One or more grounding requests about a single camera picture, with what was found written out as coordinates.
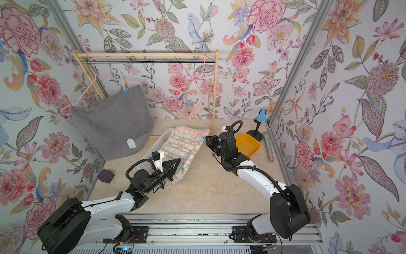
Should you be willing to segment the pastel striped bunny towel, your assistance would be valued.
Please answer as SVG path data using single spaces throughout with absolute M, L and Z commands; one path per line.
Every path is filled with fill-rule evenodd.
M 163 143 L 160 150 L 166 159 L 181 159 L 173 176 L 173 180 L 165 183 L 165 188 L 176 186 L 183 179 L 191 166 L 197 152 L 210 134 L 210 128 L 204 130 L 192 129 L 185 126 L 174 128 L 169 138 Z

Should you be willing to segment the clear clothespin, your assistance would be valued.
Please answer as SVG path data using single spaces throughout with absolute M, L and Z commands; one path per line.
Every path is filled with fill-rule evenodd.
M 88 112 L 89 111 L 89 106 L 88 106 L 87 102 L 82 101 L 81 104 L 82 104 L 83 108 L 85 109 L 85 111 Z

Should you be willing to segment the grey terry towel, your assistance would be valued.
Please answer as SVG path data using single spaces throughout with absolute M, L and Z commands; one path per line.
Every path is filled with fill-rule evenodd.
M 69 117 L 84 134 L 98 159 L 106 161 L 136 154 L 147 142 L 154 118 L 141 85 L 98 101 Z

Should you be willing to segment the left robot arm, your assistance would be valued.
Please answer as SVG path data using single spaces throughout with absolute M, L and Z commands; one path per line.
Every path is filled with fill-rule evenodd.
M 127 169 L 130 181 L 126 191 L 96 201 L 65 201 L 37 230 L 42 250 L 49 254 L 67 254 L 78 245 L 102 240 L 120 245 L 137 242 L 144 233 L 124 216 L 139 209 L 156 187 L 164 188 L 173 180 L 179 158 L 163 161 L 149 157 Z

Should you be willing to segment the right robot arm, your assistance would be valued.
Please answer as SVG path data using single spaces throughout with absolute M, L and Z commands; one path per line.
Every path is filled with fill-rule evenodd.
M 242 125 L 238 120 L 223 127 L 220 135 L 206 136 L 206 146 L 219 157 L 218 162 L 227 172 L 250 183 L 267 199 L 270 211 L 251 218 L 244 229 L 230 237 L 234 242 L 260 242 L 263 237 L 271 240 L 273 236 L 290 240 L 311 221 L 305 198 L 297 185 L 278 182 L 243 153 L 235 137 Z

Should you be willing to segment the pink wire hanger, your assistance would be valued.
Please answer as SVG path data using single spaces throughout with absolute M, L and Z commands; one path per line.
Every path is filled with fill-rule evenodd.
M 87 53 L 84 53 L 85 55 L 84 55 L 84 58 L 88 58 L 91 54 L 93 54 L 93 57 L 100 57 L 99 55 L 94 55 L 95 53 L 93 53 L 93 52 L 87 52 Z M 83 65 L 81 65 L 81 67 L 82 67 L 82 70 L 84 71 L 84 73 L 88 76 L 88 78 L 89 78 L 89 80 L 91 80 L 91 75 L 90 75 L 90 73 L 87 71 L 87 70 L 85 70 L 85 67 L 83 66 Z M 63 116 L 69 116 L 69 108 L 70 107 L 72 107 L 72 109 L 77 105 L 77 104 L 79 104 L 79 102 L 80 102 L 80 100 L 82 99 L 82 97 L 94 86 L 94 84 L 95 84 L 95 82 L 97 81 L 97 79 L 99 78 L 99 79 L 107 79 L 107 78 L 100 78 L 99 76 L 98 76 L 98 74 L 96 74 L 95 73 L 95 71 L 91 68 L 91 66 L 88 68 L 89 70 L 91 70 L 92 71 L 92 73 L 93 73 L 93 77 L 94 77 L 94 79 L 92 80 L 92 82 L 90 83 L 90 85 L 81 93 L 81 95 L 79 96 L 79 98 L 77 99 L 77 102 L 75 103 L 75 104 L 69 104 L 69 105 L 66 105 L 64 108 L 62 108 L 61 110 L 60 110 L 60 113 L 63 115 Z M 127 83 L 128 82 L 128 80 L 126 80 L 126 79 L 113 79 L 113 80 L 118 80 L 118 81 L 124 81 L 125 83 Z M 96 86 L 95 86 L 95 91 L 96 91 L 96 93 L 98 94 L 98 95 L 101 95 L 101 88 L 100 88 L 100 86 L 98 85 L 98 83 L 96 82 Z
M 204 55 L 203 55 L 203 61 L 204 61 L 204 72 L 203 72 L 203 78 L 202 78 L 202 81 L 205 79 L 205 77 L 206 77 L 206 58 L 207 58 L 207 53 L 205 52 L 204 53 Z M 192 118 L 193 118 L 193 116 L 196 114 L 196 111 L 197 111 L 197 109 L 198 109 L 198 102 L 199 102 L 199 100 L 200 100 L 200 95 L 201 95 L 201 87 L 200 86 L 198 86 L 198 94 L 197 94 L 197 99 L 196 99 L 196 101 L 195 101 L 195 104 L 194 104 L 194 106 L 193 106 L 193 110 L 192 110 L 192 112 L 190 113 L 190 115 L 189 115 L 189 119 L 188 119 L 188 121 L 190 122 L 191 120 L 192 120 Z
M 194 150 L 196 146 L 200 147 L 203 143 L 201 137 L 210 133 L 210 128 L 193 129 L 186 126 L 179 126 L 172 131 L 172 140 L 176 144 L 176 150 L 173 152 L 176 158 L 182 158 L 183 154 Z

